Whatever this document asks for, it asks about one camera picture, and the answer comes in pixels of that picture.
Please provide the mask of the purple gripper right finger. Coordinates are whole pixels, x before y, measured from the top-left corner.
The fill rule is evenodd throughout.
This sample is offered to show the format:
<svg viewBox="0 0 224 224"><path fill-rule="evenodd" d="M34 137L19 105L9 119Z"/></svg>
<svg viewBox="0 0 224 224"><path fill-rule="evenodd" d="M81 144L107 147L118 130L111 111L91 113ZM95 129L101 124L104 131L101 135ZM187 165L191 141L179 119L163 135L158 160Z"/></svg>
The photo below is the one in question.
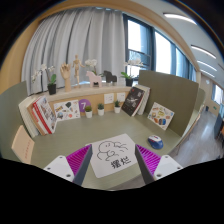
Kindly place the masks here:
<svg viewBox="0 0 224 224"><path fill-rule="evenodd" d="M135 156L145 184L152 183L182 169L182 166L169 155L159 156L140 145L135 145Z"/></svg>

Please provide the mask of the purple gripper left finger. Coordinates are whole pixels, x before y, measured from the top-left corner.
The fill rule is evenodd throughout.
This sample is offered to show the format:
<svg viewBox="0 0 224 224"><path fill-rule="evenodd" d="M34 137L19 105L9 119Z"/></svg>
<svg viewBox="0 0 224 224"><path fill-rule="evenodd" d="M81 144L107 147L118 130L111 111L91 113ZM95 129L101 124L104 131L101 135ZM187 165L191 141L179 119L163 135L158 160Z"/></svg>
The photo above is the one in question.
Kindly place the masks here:
<svg viewBox="0 0 224 224"><path fill-rule="evenodd" d="M44 170L81 186L91 157L92 145L86 145L68 156L59 155Z"/></svg>

